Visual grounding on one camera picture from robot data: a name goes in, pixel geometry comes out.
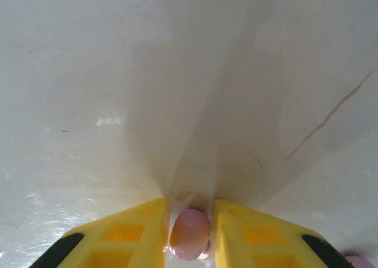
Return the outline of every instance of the black rubber edge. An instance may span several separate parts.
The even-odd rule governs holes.
[[[328,268],[353,268],[353,265],[330,245],[329,242],[309,234],[302,235],[302,239]]]
[[[57,240],[29,268],[56,268],[82,240],[84,234],[74,233]]]

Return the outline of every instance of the square hole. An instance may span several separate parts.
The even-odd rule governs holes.
[[[272,225],[244,225],[242,235],[247,244],[254,246],[285,242],[285,238],[279,229]]]
[[[256,268],[302,268],[294,255],[258,255],[253,256]]]
[[[144,225],[124,225],[111,226],[100,240],[104,241],[139,241],[145,229]]]
[[[132,250],[92,250],[80,268],[127,268]]]

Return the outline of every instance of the egg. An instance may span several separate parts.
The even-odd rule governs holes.
[[[182,211],[173,226],[170,250],[179,259],[195,260],[208,249],[210,220],[199,210]]]

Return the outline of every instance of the pink egg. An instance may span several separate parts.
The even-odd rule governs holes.
[[[194,260],[208,249],[210,220],[201,211],[182,211],[173,226],[170,250],[179,259]]]
[[[355,268],[376,268],[366,259],[359,256],[346,256],[345,257]]]

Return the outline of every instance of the red scratch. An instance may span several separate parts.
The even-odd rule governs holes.
[[[260,169],[261,169],[263,172],[265,172],[264,166],[262,165],[262,161],[261,161],[258,157],[256,157],[256,156],[253,156],[253,157],[258,161],[258,163],[259,163],[259,165],[260,165]]]
[[[325,124],[327,123],[327,121],[329,121],[329,119],[331,118],[331,116],[351,97],[353,96],[358,90],[361,89],[362,85],[365,83],[366,80],[368,80],[370,78],[370,76],[373,75],[373,73],[378,69],[378,66],[376,68],[374,68],[367,76],[365,76],[362,81],[360,82],[360,84],[357,85],[356,88],[354,88],[348,95],[346,95],[340,102],[339,104],[336,105],[335,108],[333,108],[333,110],[328,114],[328,116],[323,120],[323,122],[317,127],[315,128],[309,135],[306,136],[305,139],[303,139],[303,141],[298,145],[298,147],[295,148],[295,150],[293,152],[291,152],[291,154],[287,157],[287,159],[291,158],[295,153],[298,152],[298,150],[300,149],[300,147],[308,140],[311,138],[312,135],[315,134],[315,132],[317,132],[318,130],[320,130],[323,126],[325,126]]]

